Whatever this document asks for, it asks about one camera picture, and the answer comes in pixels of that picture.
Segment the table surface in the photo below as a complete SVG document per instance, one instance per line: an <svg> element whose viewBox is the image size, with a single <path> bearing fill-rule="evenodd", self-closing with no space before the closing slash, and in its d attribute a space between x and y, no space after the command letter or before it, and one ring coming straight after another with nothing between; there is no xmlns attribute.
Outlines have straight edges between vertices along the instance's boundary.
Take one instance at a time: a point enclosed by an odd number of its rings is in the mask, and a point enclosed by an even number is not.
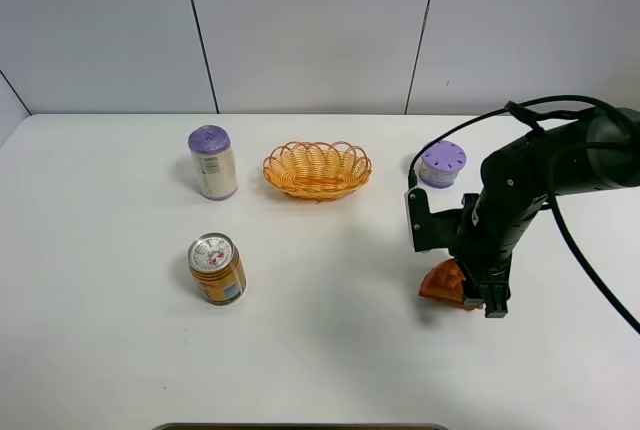
<svg viewBox="0 0 640 430"><path fill-rule="evenodd" d="M0 148L0 415L13 430L167 422L435 423L450 429L637 428L640 338L543 212L516 248L504 319L417 297L443 251L416 254L403 194L413 153L467 117L46 115ZM187 136L228 130L239 190L198 190ZM455 136L467 167L434 211L479 192L479 166L525 127ZM369 183L330 203L272 189L291 140L347 140ZM560 199L636 315L640 189ZM187 270L207 232L236 243L245 295L214 307Z"/></svg>

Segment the orange basket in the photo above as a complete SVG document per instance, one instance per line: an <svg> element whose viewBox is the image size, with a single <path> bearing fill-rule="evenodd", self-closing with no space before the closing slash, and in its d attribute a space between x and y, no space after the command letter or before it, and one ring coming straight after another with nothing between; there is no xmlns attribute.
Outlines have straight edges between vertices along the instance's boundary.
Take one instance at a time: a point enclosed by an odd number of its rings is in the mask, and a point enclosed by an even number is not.
<svg viewBox="0 0 640 430"><path fill-rule="evenodd" d="M367 183L371 160L347 142L289 142L264 159L262 173L292 197L337 200Z"/></svg>

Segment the cylindrical container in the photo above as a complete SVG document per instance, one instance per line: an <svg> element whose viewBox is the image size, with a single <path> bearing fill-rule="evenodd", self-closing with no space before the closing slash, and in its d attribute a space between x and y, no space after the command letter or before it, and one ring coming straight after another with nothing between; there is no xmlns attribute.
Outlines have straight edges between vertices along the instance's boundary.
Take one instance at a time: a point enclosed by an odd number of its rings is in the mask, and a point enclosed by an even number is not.
<svg viewBox="0 0 640 430"><path fill-rule="evenodd" d="M202 194L224 200L238 189L236 164L229 134L215 125L205 125L189 135L189 150L196 164Z"/></svg>
<svg viewBox="0 0 640 430"><path fill-rule="evenodd" d="M467 163L464 150L453 142L440 140L422 154L420 179L435 188L447 188L453 185L458 172Z"/></svg>
<svg viewBox="0 0 640 430"><path fill-rule="evenodd" d="M189 270L202 296L214 305L227 305L244 293L247 278L238 249L222 233L207 233L191 244Z"/></svg>

